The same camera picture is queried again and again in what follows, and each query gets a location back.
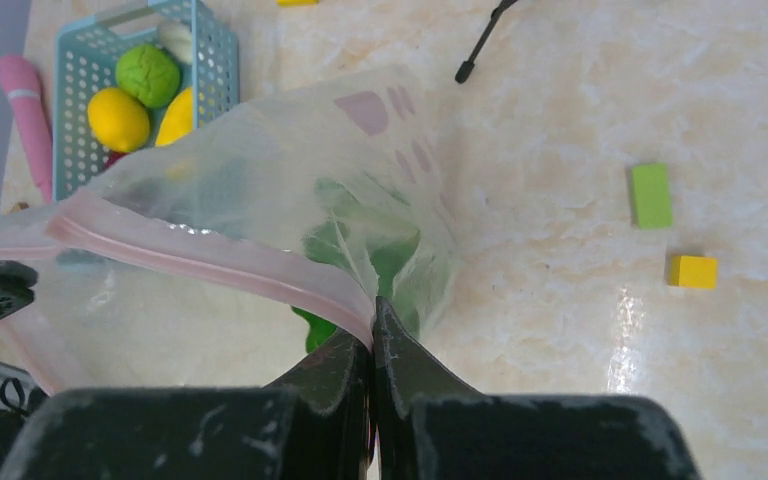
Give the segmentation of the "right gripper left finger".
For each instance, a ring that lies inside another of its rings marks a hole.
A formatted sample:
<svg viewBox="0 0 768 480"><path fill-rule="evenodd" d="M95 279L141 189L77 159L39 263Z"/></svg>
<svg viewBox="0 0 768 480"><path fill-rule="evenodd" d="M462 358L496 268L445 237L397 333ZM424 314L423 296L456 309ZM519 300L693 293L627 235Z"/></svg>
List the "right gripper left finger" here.
<svg viewBox="0 0 768 480"><path fill-rule="evenodd" d="M281 479L365 479L371 462L371 354L339 329L266 385L289 394Z"/></svg>

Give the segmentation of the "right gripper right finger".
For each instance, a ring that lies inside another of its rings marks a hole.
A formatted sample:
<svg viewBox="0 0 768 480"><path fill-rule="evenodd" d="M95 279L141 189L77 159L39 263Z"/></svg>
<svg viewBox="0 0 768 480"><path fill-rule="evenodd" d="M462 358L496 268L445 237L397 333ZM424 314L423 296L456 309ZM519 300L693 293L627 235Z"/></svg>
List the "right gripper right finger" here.
<svg viewBox="0 0 768 480"><path fill-rule="evenodd" d="M382 479L415 479L411 409L420 398L482 397L408 331L395 307L376 298L372 324L374 407Z"/></svg>

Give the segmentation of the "green lettuce toy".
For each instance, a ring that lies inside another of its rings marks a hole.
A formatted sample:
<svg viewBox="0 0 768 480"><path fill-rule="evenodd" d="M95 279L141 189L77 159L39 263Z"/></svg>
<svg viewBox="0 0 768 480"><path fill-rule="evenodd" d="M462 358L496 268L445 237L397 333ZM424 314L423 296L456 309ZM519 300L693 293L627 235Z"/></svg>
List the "green lettuce toy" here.
<svg viewBox="0 0 768 480"><path fill-rule="evenodd" d="M305 233L305 257L348 273L372 298L389 300L408 332L420 337L448 294L452 249L433 239L430 228L363 204L333 179L319 179L315 195L327 217Z"/></svg>

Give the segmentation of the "clear zip top bag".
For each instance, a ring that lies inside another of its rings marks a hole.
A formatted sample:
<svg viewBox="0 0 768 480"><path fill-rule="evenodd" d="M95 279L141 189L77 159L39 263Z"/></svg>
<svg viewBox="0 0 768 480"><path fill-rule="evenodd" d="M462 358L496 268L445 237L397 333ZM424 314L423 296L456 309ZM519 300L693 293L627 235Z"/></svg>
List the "clear zip top bag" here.
<svg viewBox="0 0 768 480"><path fill-rule="evenodd" d="M263 383L320 321L368 347L377 297L303 253L327 217L321 178L452 249L435 325L458 265L453 219L424 87L396 65L247 101L64 200L1 216L0 261L38 280L0 333L48 394Z"/></svg>

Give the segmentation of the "yellow mango toy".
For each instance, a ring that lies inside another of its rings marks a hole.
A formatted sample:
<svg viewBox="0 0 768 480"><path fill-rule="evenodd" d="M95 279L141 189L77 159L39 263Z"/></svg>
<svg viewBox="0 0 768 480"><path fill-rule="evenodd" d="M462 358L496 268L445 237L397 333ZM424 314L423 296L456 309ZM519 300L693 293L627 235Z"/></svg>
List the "yellow mango toy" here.
<svg viewBox="0 0 768 480"><path fill-rule="evenodd" d="M161 121L155 147L168 146L193 130L193 104L191 87L183 89L172 100Z"/></svg>

